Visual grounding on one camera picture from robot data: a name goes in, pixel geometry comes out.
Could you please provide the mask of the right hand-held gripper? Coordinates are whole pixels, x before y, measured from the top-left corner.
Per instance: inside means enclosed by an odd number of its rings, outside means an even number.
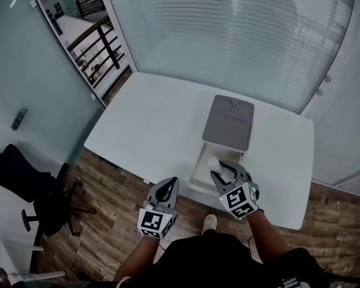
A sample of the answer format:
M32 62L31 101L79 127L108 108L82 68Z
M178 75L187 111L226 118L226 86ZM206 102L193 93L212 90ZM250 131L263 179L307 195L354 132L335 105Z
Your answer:
M220 173L210 171L210 176L220 192L219 201L235 219L258 210L259 186L239 164L229 160L219 161Z

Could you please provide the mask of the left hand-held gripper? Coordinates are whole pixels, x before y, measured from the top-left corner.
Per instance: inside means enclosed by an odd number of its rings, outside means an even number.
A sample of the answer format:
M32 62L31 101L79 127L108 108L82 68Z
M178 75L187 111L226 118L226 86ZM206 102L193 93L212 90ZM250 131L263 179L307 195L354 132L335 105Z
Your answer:
M175 210L178 189L177 177L164 179L151 188L137 222L143 236L163 239L167 235L178 216Z

